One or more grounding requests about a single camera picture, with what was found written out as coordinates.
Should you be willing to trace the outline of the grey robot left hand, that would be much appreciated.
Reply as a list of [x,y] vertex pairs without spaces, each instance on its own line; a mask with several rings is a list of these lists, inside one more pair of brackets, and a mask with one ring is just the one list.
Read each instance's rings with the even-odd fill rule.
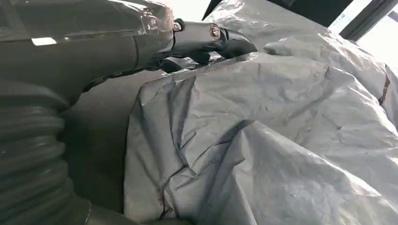
[[3,0],[0,106],[67,108],[169,57],[206,63],[210,52],[231,59],[256,50],[238,31],[175,19],[154,0]]

